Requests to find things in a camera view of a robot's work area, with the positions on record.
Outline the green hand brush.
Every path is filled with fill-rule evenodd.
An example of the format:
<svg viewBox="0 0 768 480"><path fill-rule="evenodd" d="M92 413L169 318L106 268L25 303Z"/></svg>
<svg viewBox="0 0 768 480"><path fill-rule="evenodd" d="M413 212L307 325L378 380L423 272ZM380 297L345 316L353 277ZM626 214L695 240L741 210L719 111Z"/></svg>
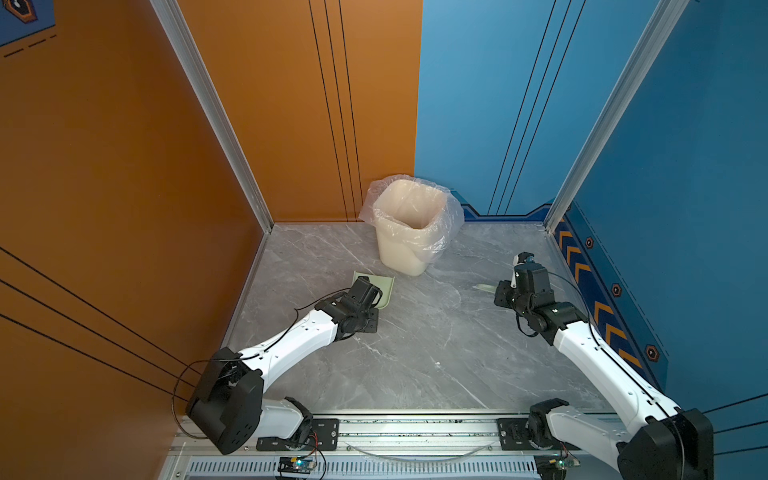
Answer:
<svg viewBox="0 0 768 480"><path fill-rule="evenodd" d="M473 288L487 293L495 293L497 289L496 286L489 284L476 284Z"/></svg>

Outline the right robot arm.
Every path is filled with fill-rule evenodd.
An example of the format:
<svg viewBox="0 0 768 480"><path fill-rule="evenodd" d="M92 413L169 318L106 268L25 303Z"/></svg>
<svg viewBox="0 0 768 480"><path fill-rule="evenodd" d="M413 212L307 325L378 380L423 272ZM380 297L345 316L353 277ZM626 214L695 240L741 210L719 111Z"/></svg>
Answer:
<svg viewBox="0 0 768 480"><path fill-rule="evenodd" d="M714 478L710 420L697 409L682 410L609 347L588 315L558 301L548 270L531 253L517 255L513 276L499 282L494 303L527 322L527 337L540 337L567 357L622 422L614 427L559 398L542 401L529 409L533 446L572 444L624 479Z"/></svg>

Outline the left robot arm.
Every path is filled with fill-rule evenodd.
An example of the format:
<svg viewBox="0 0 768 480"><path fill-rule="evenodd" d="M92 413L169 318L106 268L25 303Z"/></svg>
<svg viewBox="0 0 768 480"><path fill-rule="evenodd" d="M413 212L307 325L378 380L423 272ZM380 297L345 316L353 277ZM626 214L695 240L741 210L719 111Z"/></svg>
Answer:
<svg viewBox="0 0 768 480"><path fill-rule="evenodd" d="M295 310L291 325L276 336L234 351L224 347L205 369L185 415L222 455L253 439L278 439L292 448L312 437L313 414L293 397L266 399L269 388L316 351L378 328L383 291L367 276Z"/></svg>

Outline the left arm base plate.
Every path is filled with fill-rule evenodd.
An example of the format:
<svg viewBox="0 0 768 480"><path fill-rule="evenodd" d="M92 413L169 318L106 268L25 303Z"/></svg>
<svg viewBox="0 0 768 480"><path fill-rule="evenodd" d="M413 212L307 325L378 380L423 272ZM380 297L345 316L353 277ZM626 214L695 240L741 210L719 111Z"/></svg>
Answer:
<svg viewBox="0 0 768 480"><path fill-rule="evenodd" d="M259 438L256 450L263 452L310 451L319 447L322 452L335 451L338 447L340 420L319 418L312 421L308 438L303 442L277 437Z"/></svg>

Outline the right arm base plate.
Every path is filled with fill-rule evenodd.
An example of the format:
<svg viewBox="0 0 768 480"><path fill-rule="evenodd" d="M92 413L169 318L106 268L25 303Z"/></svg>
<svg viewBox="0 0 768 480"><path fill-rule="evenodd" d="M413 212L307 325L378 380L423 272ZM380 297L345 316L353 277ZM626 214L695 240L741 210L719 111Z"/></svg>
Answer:
<svg viewBox="0 0 768 480"><path fill-rule="evenodd" d="M536 443L528 430L528 419L522 417L496 420L500 447L503 451L559 451L562 446L553 440Z"/></svg>

